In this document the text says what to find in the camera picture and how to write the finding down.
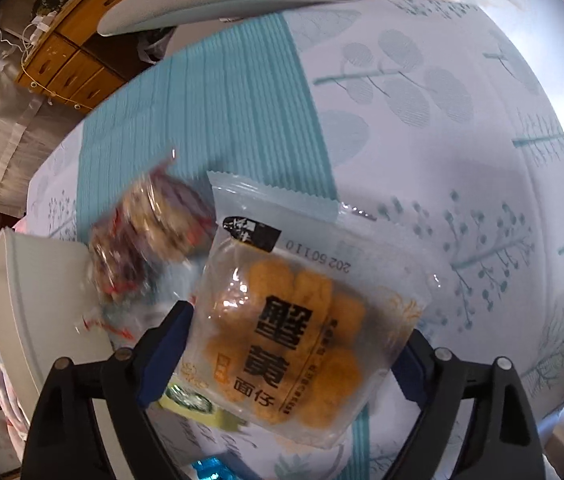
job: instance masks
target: black chinese character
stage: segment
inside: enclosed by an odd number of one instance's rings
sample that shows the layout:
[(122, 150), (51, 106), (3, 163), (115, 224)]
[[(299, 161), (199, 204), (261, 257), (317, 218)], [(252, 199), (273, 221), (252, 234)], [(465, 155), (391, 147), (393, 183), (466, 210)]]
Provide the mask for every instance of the black chinese character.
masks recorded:
[(241, 393), (242, 395), (246, 395), (247, 397), (250, 397), (251, 394), (253, 393), (253, 390), (255, 389), (255, 386), (253, 386), (253, 384), (251, 383), (248, 383), (244, 379), (240, 379), (239, 377), (237, 377), (233, 389), (238, 390), (239, 393)]
[(244, 371), (255, 376), (262, 376), (270, 386), (277, 388), (288, 368), (288, 361), (264, 350), (260, 346), (251, 346)]
[(258, 390), (255, 392), (255, 400), (257, 400), (262, 406), (273, 406), (275, 402), (275, 397), (271, 397), (264, 390)]
[(312, 314), (313, 311), (308, 308), (269, 296), (255, 332), (295, 350)]

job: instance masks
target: metal screw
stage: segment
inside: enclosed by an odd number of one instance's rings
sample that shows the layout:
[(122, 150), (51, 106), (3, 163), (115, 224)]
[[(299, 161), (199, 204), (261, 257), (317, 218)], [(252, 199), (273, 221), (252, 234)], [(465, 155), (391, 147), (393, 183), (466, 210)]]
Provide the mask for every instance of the metal screw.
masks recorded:
[(497, 366), (499, 366), (502, 370), (510, 370), (513, 368), (513, 363), (511, 363), (511, 360), (506, 357), (499, 357), (497, 358)]
[(437, 357), (440, 361), (450, 361), (452, 358), (452, 352), (449, 349), (440, 346), (440, 348), (435, 349), (435, 357)]
[(68, 368), (70, 364), (71, 360), (68, 357), (60, 357), (54, 363), (54, 367), (56, 368), (56, 370), (64, 370), (65, 368)]
[(128, 361), (131, 358), (131, 355), (133, 355), (133, 350), (130, 348), (121, 348), (116, 350), (115, 354), (118, 361)]

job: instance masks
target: shiny blue object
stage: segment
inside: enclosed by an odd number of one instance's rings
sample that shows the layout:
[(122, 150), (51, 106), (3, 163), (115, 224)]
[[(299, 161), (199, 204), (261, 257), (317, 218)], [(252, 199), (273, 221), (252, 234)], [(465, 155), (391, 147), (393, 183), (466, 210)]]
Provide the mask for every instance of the shiny blue object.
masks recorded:
[(191, 464), (199, 480), (239, 480), (230, 469), (216, 458), (198, 460)]

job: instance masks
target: yellow cord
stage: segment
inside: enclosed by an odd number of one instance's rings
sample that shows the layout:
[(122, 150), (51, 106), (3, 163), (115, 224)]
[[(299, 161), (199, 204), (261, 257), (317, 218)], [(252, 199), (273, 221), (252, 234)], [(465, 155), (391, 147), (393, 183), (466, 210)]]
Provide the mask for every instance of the yellow cord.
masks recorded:
[(56, 92), (53, 92), (52, 90), (49, 90), (47, 87), (45, 87), (43, 84), (37, 82), (35, 80), (35, 78), (33, 78), (28, 72), (27, 70), (24, 68), (24, 62), (28, 57), (29, 51), (31, 50), (31, 47), (33, 47), (33, 44), (26, 40), (26, 38), (24, 37), (24, 33), (26, 32), (26, 30), (31, 26), (31, 25), (35, 25), (35, 23), (29, 23), (26, 27), (24, 27), (24, 30), (22, 30), (22, 44), (24, 45), (24, 52), (22, 53), (22, 59), (20, 60), (20, 65), (22, 66), (22, 72), (24, 72), (24, 74), (26, 76), (28, 76), (29, 79), (31, 79), (31, 83), (29, 84), (29, 86), (31, 86), (31, 88), (36, 88), (36, 87), (40, 87), (43, 90), (46, 90), (47, 92), (49, 92), (49, 94), (51, 94), (51, 97), (58, 97), (60, 99), (64, 99), (67, 104), (68, 103), (73, 103), (73, 108), (75, 108), (76, 110), (79, 110), (80, 108), (86, 108), (87, 110), (92, 110), (93, 108), (87, 106), (87, 105), (83, 105), (81, 103), (78, 103), (77, 101), (74, 101), (73, 99), (69, 99), (68, 97), (64, 97), (61, 96), (60, 94), (57, 94)]

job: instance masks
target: plastic-wrapped food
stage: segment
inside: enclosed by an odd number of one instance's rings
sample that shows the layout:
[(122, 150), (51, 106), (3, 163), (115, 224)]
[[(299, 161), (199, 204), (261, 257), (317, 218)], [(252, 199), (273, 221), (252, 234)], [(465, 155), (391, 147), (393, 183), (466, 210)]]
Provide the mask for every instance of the plastic-wrapped food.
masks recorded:
[[(329, 448), (379, 385), (425, 306), (430, 275), (399, 226), (369, 239), (211, 174), (220, 229), (178, 381), (296, 442)], [(310, 210), (312, 197), (300, 197)]]
[(150, 290), (161, 264), (210, 247), (213, 213), (193, 189), (167, 174), (173, 160), (134, 181), (91, 229), (91, 274), (104, 303), (136, 298)]

